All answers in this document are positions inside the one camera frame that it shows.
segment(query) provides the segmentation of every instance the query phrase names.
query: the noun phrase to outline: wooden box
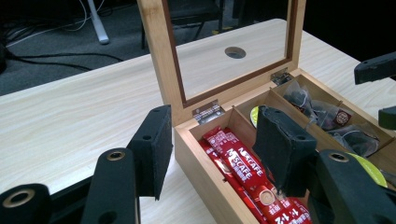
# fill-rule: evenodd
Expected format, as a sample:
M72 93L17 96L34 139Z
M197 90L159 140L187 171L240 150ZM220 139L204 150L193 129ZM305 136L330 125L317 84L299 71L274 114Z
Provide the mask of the wooden box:
M306 127L317 138L318 150L346 151L318 125L307 125L309 119L282 97L290 83L277 86L272 79L285 72L306 86L312 98L353 111L350 123L369 123L380 140L379 150L369 160L396 173L395 132L381 129L373 117L298 68L305 0L290 0L286 21L265 21L199 40L193 55L177 54L166 2L139 0L138 4L163 102L172 105L177 162L218 223L257 220L197 142L214 127L230 127L252 147L256 130L249 120L250 110L255 105L269 105ZM189 57L191 64L178 57ZM194 64L194 57L201 64ZM224 114L200 124L193 114L212 102L217 102Z

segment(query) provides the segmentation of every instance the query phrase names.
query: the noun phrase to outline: black foam pad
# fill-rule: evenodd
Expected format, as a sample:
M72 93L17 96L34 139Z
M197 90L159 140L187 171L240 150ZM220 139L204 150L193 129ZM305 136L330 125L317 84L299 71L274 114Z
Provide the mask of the black foam pad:
M139 223L139 217L134 154L128 148L111 149L96 163L81 223Z
M0 195L0 223L41 224L51 216L48 188L41 184L20 185Z
M171 106L152 109L127 148L134 153L138 195L159 200L173 149Z
M254 151L277 189L288 196L304 197L304 165L315 152L317 140L283 111L259 106Z

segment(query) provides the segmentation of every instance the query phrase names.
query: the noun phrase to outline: wooden table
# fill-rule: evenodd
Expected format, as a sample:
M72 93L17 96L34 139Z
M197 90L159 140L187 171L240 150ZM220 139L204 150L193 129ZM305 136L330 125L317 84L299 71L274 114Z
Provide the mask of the wooden table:
M177 50L189 55L198 43ZM358 63L304 33L300 67L377 118L378 109L395 104L396 82L355 86ZM162 104L149 55L1 96L0 192L42 183L54 193L92 175L99 155L126 147L150 109ZM161 199L140 200L143 223L215 222L174 157Z

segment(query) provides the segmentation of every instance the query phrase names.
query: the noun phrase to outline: red coffee packet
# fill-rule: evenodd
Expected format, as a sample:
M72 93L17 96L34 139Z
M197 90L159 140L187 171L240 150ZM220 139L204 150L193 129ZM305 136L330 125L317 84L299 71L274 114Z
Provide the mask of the red coffee packet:
M302 211L299 207L294 207L294 203L276 197L276 189L268 181L260 161L229 128L223 131L216 127L206 133L204 139L219 153L235 179L267 218L268 223L310 223L310 220L298 221L298 214Z
M198 143L201 145L202 149L209 156L210 160L212 160L215 163L215 165L218 167L218 169L224 175L225 180L235 190L235 192L242 199L242 201L245 203L245 205L250 210L250 212L253 214L253 216L259 221L259 223L261 223L261 224L268 223L265 220L265 217L263 216L260 209L248 196L248 193L245 191L245 189L239 184L239 182L235 179L235 177L233 177L233 174L232 174L230 168L227 166L227 164L224 162L224 160L219 157L216 150L213 149L213 147L210 146L206 142L205 139L199 140Z

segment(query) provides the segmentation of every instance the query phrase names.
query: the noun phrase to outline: white cable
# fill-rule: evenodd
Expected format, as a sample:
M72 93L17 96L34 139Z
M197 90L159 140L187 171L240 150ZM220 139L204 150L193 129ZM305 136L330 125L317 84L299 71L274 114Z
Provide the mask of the white cable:
M102 3L101 3L101 5L99 6L98 10L100 9L100 7L102 6L102 4L103 4L104 2L105 2L105 0L102 1ZM83 6L83 8L84 8L84 14L86 14L87 11L85 10L85 7L84 7L83 4L82 4L82 6ZM87 18L87 19L84 19L83 21L78 21L78 22L75 22L75 23L70 23L70 24L67 24L67 25L64 25L64 26L59 26L59 27L55 27L55 28L48 29L48 30L45 30L45 31L41 31L41 32L35 33L35 34L33 34L33 35L28 35L28 36L26 36L26 37L23 38L23 39L20 39L20 40L14 42L14 43L12 43L12 44L6 45L6 48L9 48L9 47L12 47L12 46L14 46L14 45L16 45L16 44L19 44L19 43L21 43L22 41L24 41L24 40L26 40L26 39L29 39L29 38L31 38L31 37L34 37L34 36L36 36L36 35L41 35L41 34L44 34L44 33L46 33L46 32L50 32L50 31L62 29L62 28L64 28L64 27L72 26L72 25L74 25L74 24L76 24L76 23L81 23L81 22L83 22L83 24L85 24L85 22L86 22L87 20L89 20L90 18L91 18L91 17L89 17L89 18Z
M88 15L87 15L87 10L85 9L84 4L82 3L81 0L79 0L79 2L81 3L82 10L84 10L84 21L77 29L75 29L75 30L66 30L66 31L78 31L78 30L82 29L82 27L85 25L85 22L90 19L88 17Z

